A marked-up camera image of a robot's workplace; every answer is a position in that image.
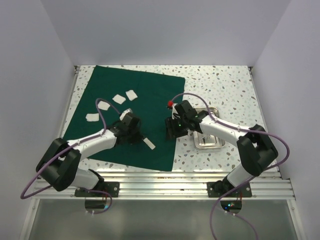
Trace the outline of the white bow-shaped gauze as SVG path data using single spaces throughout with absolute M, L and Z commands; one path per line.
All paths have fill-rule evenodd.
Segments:
M 147 138 L 145 137 L 143 139 L 143 142 L 151 149 L 154 150 L 156 148 L 156 146 Z

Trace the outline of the steel instrument tray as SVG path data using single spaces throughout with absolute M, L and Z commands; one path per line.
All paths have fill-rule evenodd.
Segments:
M 214 107 L 211 106 L 209 107 L 211 114 L 215 115 L 216 117 L 220 117 L 219 115 L 219 110 Z M 197 111 L 197 113 L 201 112 L 201 111 L 207 111 L 206 107 L 196 107 L 195 110 Z M 209 135 L 209 143 L 207 143 L 206 145 L 203 144 L 203 135 L 205 135 L 204 133 L 199 133 L 197 131 L 193 132 L 193 139 L 194 139 L 194 145 L 197 149 L 200 150 L 212 150 L 212 149 L 219 149 L 219 148 L 223 148 L 226 144 L 226 142 L 223 139 L 218 138 L 217 136 L 214 135 Z

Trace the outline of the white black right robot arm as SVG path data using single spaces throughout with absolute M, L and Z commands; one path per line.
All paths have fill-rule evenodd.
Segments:
M 262 126 L 236 126 L 206 110 L 173 113 L 165 119 L 165 128 L 168 140 L 197 132 L 218 137 L 237 148 L 240 164 L 223 180 L 209 186 L 218 196 L 235 196 L 243 182 L 258 177 L 279 155 Z

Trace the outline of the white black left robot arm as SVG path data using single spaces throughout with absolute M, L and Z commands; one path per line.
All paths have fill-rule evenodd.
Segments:
M 80 161 L 117 145 L 141 142 L 140 127 L 139 118 L 123 119 L 106 130 L 80 139 L 66 141 L 57 138 L 36 166 L 36 172 L 58 192 L 76 187 L 86 189 L 92 196 L 99 196 L 104 190 L 102 177 L 93 170 L 80 169 Z

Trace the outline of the white gauze square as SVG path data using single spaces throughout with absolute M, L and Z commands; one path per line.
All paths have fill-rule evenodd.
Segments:
M 87 122 L 98 122 L 100 115 L 98 113 L 88 113 L 85 116 Z
M 135 99 L 138 98 L 137 94 L 136 94 L 132 89 L 126 91 L 125 93 L 126 93 L 127 98 L 128 98 L 130 101 L 133 101 L 133 100 L 135 100 Z
M 126 101 L 126 98 L 123 97 L 123 96 L 121 96 L 121 95 L 119 95 L 119 94 L 116 94 L 116 95 L 112 98 L 112 100 L 113 100 L 115 103 L 117 103 L 117 104 L 119 104 L 119 105 L 122 105 L 122 104 Z
M 107 111 L 110 107 L 110 104 L 105 102 L 105 101 L 100 101 L 98 104 L 97 104 L 98 108 L 100 110 L 103 110 L 103 111 Z

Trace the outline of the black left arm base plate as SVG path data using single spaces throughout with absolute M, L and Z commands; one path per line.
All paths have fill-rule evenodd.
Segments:
M 79 188 L 75 190 L 74 196 L 81 198 L 102 198 L 119 196 L 120 183 L 116 181 L 100 182 L 94 189 Z

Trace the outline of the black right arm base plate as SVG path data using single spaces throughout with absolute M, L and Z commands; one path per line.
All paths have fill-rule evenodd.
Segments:
M 219 198 L 223 194 L 227 193 L 228 191 L 232 190 L 230 194 L 228 194 L 227 198 L 250 198 L 253 196 L 251 186 L 249 183 L 246 185 L 234 189 L 235 187 L 232 186 L 229 183 L 223 183 L 222 181 L 216 181 L 216 182 L 207 182 L 206 183 L 206 189 L 207 194 L 209 198 Z

